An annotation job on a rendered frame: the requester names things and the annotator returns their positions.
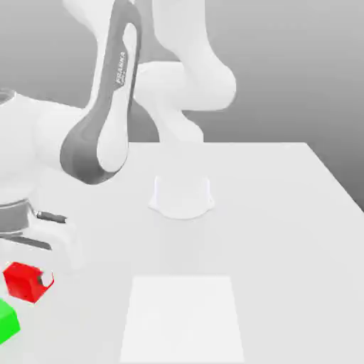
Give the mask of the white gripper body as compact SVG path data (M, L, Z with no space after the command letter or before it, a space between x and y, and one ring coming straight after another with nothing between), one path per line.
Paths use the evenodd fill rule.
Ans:
M20 262L44 271L75 269L75 244L66 235L0 234L0 266Z

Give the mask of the small green cube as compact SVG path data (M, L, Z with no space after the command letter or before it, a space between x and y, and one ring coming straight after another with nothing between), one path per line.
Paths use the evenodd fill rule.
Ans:
M16 311L6 301L0 299L0 345L20 330Z

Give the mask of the small red cube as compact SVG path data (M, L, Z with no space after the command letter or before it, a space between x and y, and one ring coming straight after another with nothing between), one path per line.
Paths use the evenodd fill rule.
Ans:
M3 276L10 296L35 304L54 284L54 276L48 285L43 283L44 271L37 267L12 262Z

